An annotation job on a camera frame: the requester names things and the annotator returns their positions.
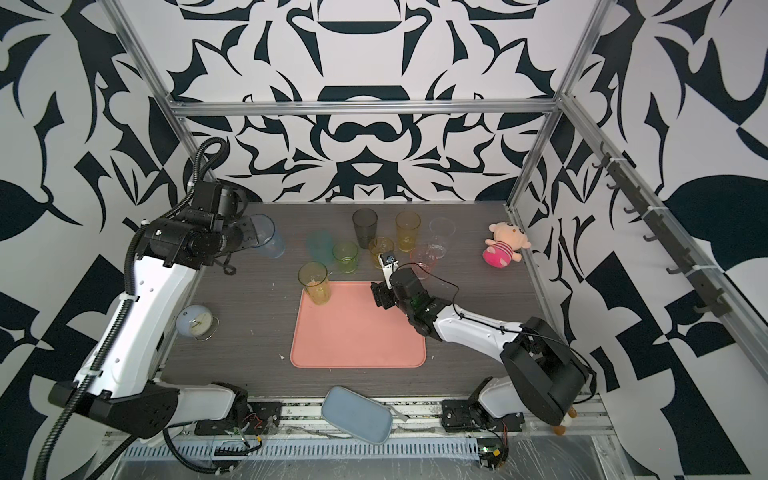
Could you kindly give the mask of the pink plastic tray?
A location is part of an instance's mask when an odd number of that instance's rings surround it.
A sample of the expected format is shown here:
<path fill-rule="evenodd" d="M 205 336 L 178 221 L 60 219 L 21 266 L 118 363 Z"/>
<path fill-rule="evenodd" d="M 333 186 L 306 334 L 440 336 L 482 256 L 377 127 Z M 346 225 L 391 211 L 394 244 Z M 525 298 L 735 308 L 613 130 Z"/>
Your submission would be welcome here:
<path fill-rule="evenodd" d="M 424 364 L 426 341 L 399 309 L 374 302 L 370 284 L 338 281 L 331 297 L 315 304 L 303 293 L 291 346 L 303 369 L 410 369 Z"/>

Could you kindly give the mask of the tall blue glass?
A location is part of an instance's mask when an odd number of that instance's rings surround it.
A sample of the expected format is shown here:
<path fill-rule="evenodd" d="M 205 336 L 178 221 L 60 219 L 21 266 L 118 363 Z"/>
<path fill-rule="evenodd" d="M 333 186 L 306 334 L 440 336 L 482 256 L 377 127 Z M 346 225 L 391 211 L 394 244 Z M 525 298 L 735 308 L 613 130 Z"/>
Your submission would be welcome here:
<path fill-rule="evenodd" d="M 252 215 L 250 220 L 256 233 L 256 241 L 252 248 L 266 258 L 280 258 L 286 246 L 274 220 L 265 214 Z"/>

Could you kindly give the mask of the tall yellow-green glass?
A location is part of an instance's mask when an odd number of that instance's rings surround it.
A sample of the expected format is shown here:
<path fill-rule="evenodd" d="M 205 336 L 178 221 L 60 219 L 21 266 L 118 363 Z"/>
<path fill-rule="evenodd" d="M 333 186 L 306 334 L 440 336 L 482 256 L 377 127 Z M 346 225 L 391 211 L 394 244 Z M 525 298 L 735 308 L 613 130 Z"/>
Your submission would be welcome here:
<path fill-rule="evenodd" d="M 305 293 L 316 305 L 324 305 L 331 298 L 329 273 L 320 262 L 308 262 L 298 271 L 298 281 Z"/>

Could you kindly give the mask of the tall dark grey glass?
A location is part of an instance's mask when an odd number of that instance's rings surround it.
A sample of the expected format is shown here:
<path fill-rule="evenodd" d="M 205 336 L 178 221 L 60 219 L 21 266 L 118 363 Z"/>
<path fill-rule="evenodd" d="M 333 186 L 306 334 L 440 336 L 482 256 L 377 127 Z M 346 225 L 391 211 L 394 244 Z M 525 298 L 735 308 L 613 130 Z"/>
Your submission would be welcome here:
<path fill-rule="evenodd" d="M 352 221 L 359 247 L 368 249 L 377 237 L 378 214 L 371 208 L 360 208 L 353 213 Z"/>

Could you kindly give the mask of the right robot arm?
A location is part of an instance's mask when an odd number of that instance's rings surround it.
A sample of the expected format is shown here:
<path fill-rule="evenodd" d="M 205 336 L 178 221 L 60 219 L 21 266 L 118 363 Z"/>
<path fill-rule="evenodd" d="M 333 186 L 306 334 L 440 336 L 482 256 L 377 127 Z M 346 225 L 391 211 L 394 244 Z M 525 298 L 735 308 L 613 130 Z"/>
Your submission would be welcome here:
<path fill-rule="evenodd" d="M 494 419 L 528 412 L 557 427 L 569 415 L 592 370 L 543 319 L 504 322 L 430 294 L 406 267 L 384 269 L 370 285 L 375 304 L 398 308 L 417 333 L 462 345 L 503 365 L 506 376 L 476 391 L 481 410 Z"/>

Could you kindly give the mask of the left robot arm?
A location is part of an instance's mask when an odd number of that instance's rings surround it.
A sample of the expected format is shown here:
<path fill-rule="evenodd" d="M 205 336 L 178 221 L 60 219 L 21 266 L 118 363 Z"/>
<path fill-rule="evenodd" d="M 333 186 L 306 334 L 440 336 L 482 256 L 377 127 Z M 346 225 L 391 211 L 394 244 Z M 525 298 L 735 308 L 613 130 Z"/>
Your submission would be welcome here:
<path fill-rule="evenodd" d="M 177 321 L 198 272 L 247 249 L 256 231 L 244 213 L 246 194 L 217 181 L 199 181 L 187 197 L 131 239 L 124 262 L 124 291 L 116 312 L 75 379 L 58 382 L 50 403 L 62 412 L 43 443 L 33 476 L 44 479 L 65 426 L 74 415 L 134 439 L 170 436 L 170 429 L 199 421 L 239 428 L 248 414 L 245 389 L 227 384 L 181 386 L 157 382 L 161 349 Z"/>

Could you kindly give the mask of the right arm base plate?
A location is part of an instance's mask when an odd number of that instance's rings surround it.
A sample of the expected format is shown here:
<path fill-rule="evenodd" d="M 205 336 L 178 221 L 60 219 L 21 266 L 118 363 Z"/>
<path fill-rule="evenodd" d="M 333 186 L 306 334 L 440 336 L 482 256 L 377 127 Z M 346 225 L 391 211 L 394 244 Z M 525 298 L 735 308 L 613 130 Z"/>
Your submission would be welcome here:
<path fill-rule="evenodd" d="M 441 427 L 448 433 L 490 431 L 492 433 L 521 432 L 525 424 L 522 413 L 492 417 L 478 402 L 446 399 L 440 402 Z"/>

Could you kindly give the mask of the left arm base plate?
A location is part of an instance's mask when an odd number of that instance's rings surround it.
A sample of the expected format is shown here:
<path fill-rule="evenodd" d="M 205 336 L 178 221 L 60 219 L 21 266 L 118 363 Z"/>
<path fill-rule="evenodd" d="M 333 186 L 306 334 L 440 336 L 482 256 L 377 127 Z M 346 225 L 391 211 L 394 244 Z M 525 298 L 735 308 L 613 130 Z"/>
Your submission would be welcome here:
<path fill-rule="evenodd" d="M 279 401 L 249 402 L 238 417 L 199 421 L 194 428 L 197 436 L 260 435 L 280 425 L 283 403 Z"/>

